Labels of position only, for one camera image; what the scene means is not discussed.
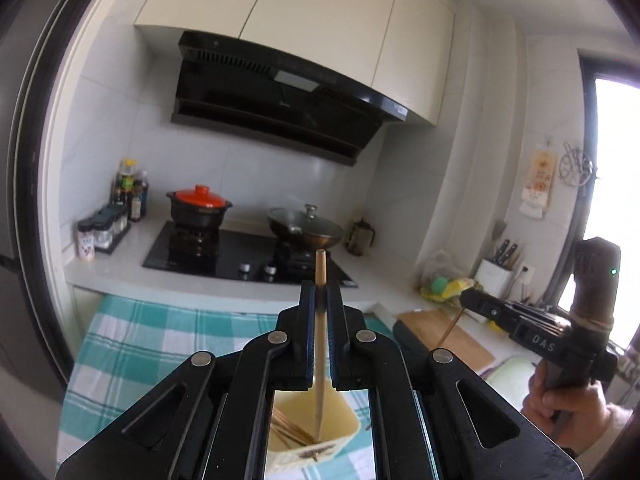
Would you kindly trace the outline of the person's right hand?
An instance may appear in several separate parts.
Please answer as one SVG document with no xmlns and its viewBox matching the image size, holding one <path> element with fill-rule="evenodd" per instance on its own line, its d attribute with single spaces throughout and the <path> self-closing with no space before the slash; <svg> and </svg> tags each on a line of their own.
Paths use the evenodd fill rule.
<svg viewBox="0 0 640 480">
<path fill-rule="evenodd" d="M 582 454 L 604 435 L 612 419 L 602 386 L 596 382 L 549 390 L 547 372 L 547 362 L 540 361 L 529 378 L 521 413 L 560 448 Z"/>
</svg>

